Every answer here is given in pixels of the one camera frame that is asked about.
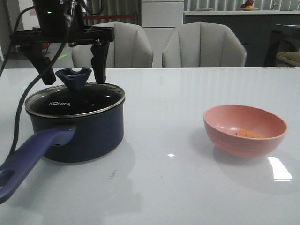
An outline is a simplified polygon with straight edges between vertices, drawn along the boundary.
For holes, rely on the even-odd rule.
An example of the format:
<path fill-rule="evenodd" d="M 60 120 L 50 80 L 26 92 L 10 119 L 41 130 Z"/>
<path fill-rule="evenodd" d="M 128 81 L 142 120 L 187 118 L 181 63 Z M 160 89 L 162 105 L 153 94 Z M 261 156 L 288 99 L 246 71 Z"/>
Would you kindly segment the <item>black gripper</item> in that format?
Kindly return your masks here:
<path fill-rule="evenodd" d="M 106 82 L 106 60 L 110 42 L 115 40 L 114 28 L 86 26 L 83 10 L 90 15 L 99 15 L 83 0 L 34 0 L 33 8 L 37 14 L 39 28 L 14 31 L 9 37 L 12 45 L 25 43 L 69 43 L 73 46 L 91 45 L 91 65 L 97 84 Z M 50 59 L 45 57 L 41 45 L 24 45 L 23 54 L 42 76 L 45 85 L 56 81 Z"/>

